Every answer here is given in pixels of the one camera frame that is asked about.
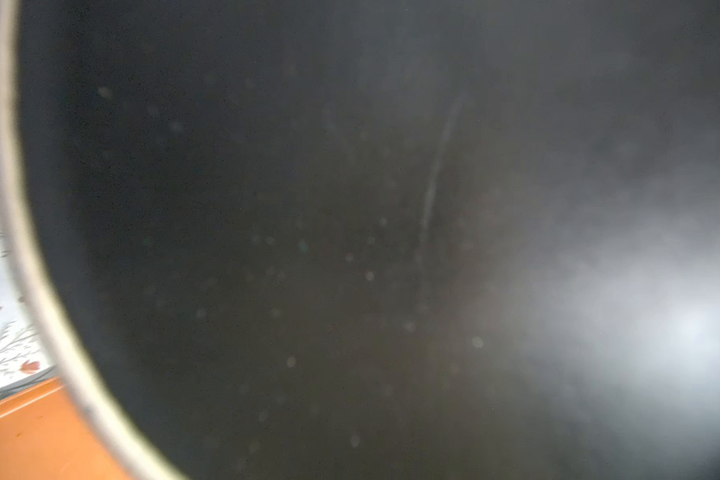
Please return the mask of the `black mug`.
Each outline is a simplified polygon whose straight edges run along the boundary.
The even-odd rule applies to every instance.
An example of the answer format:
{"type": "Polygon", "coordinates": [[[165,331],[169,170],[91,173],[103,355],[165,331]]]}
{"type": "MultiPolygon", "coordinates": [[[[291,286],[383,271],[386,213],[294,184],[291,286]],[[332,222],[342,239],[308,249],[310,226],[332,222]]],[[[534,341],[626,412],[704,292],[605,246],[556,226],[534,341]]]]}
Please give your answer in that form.
{"type": "Polygon", "coordinates": [[[0,1],[0,213],[140,479],[720,479],[720,1],[0,1]]]}

